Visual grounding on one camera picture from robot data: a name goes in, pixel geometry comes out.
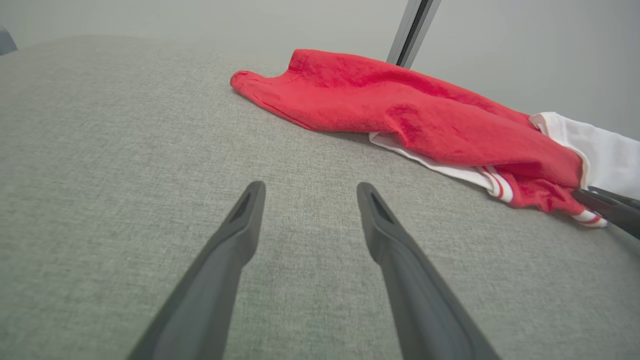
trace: white wall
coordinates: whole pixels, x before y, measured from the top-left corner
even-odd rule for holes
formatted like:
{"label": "white wall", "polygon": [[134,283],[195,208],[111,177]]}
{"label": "white wall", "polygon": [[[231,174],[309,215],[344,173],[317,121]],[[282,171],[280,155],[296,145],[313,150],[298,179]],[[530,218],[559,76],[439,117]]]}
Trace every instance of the white wall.
{"label": "white wall", "polygon": [[412,69],[640,140],[639,0],[442,0]]}
{"label": "white wall", "polygon": [[18,48],[70,35],[208,41],[286,65],[295,48],[386,60],[406,0],[0,0]]}

